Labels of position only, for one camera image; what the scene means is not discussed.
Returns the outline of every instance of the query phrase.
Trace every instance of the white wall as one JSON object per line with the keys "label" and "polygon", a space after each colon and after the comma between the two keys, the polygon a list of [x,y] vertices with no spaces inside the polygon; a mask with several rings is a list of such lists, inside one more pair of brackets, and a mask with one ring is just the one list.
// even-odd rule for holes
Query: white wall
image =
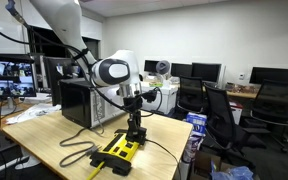
{"label": "white wall", "polygon": [[224,81],[253,66],[288,68],[288,0],[235,0],[107,18],[102,58],[118,49],[145,59],[226,65]]}
{"label": "white wall", "polygon": [[[21,13],[21,3],[16,0],[16,8]],[[4,34],[23,41],[23,29],[5,9],[7,1],[0,1],[0,31]],[[25,53],[24,45],[18,44],[0,36],[0,53]]]}

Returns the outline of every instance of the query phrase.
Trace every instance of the computer monitor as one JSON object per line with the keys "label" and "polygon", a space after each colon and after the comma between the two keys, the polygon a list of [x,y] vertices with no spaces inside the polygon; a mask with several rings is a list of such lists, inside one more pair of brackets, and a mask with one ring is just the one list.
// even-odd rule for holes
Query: computer monitor
{"label": "computer monitor", "polygon": [[201,77],[204,82],[217,83],[221,64],[192,63],[192,77]]}
{"label": "computer monitor", "polygon": [[0,98],[8,98],[8,105],[1,107],[1,115],[22,110],[20,107],[14,107],[11,97],[36,97],[32,64],[22,58],[30,57],[0,54]]}
{"label": "computer monitor", "polygon": [[44,57],[45,74],[48,87],[51,88],[52,104],[61,104],[59,80],[73,78],[71,58]]}
{"label": "computer monitor", "polygon": [[180,77],[180,76],[190,77],[192,75],[192,65],[172,63],[171,75],[174,77]]}
{"label": "computer monitor", "polygon": [[262,84],[264,79],[288,82],[288,69],[253,67],[250,83]]}
{"label": "computer monitor", "polygon": [[156,65],[158,62],[159,61],[145,60],[144,71],[151,72],[151,73],[157,73]]}

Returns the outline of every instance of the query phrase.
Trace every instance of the cardboard box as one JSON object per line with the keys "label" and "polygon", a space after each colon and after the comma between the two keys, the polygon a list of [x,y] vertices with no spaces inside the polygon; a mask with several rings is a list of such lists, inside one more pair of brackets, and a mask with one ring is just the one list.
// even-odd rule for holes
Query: cardboard box
{"label": "cardboard box", "polygon": [[214,162],[216,171],[225,172],[227,169],[235,167],[221,162],[221,158],[216,155],[197,151],[194,166],[191,169],[190,180],[208,180],[212,172],[211,161]]}

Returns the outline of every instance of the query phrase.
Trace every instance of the metal stand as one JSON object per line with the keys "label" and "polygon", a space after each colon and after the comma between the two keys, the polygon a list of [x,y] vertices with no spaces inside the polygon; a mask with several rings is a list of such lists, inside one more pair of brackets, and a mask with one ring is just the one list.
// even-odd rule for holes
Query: metal stand
{"label": "metal stand", "polygon": [[21,107],[18,107],[18,106],[14,107],[13,99],[11,97],[7,98],[7,105],[2,106],[1,108],[2,108],[2,109],[0,109],[1,116],[5,116],[8,114],[23,110],[23,108],[21,108]]}
{"label": "metal stand", "polygon": [[0,172],[3,171],[5,168],[9,168],[27,158],[28,161],[26,163],[22,163],[22,164],[18,164],[15,166],[16,170],[20,170],[20,169],[24,169],[24,168],[29,168],[29,167],[33,167],[36,166],[40,163],[40,161],[38,159],[36,159],[36,157],[34,157],[33,155],[31,155],[29,152],[27,152],[24,148],[21,147],[21,151],[23,154],[23,157],[21,158],[16,158],[13,161],[10,161],[2,166],[0,166]]}
{"label": "metal stand", "polygon": [[35,156],[33,156],[29,152],[27,152],[24,148],[21,147],[21,150],[22,150],[23,156],[27,156],[29,159],[26,163],[22,163],[22,164],[15,166],[16,170],[33,167],[33,166],[38,165],[41,162]]}

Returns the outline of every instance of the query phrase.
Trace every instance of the black office chair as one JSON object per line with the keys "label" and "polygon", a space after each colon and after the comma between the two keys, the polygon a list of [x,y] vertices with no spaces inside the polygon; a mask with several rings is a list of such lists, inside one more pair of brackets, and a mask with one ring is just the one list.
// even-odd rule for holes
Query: black office chair
{"label": "black office chair", "polygon": [[[288,126],[288,83],[264,80],[251,108],[251,117],[268,124],[283,126],[281,138],[283,138],[285,127]],[[262,126],[263,123],[254,120],[245,120],[248,124],[257,123],[252,127]],[[284,144],[271,137],[281,146],[282,152],[287,152]]]}
{"label": "black office chair", "polygon": [[[219,146],[208,147],[216,150],[218,155],[227,159],[233,164],[229,156],[236,157],[248,162],[249,168],[255,166],[244,158],[243,147],[266,148],[263,141],[258,139],[254,134],[269,133],[266,129],[242,128],[236,125],[225,90],[216,89],[205,84],[206,95],[209,103],[209,115],[206,123],[207,135]],[[238,151],[241,156],[232,153],[230,150]]]}
{"label": "black office chair", "polygon": [[202,78],[181,76],[177,106],[186,112],[202,113],[206,105]]}

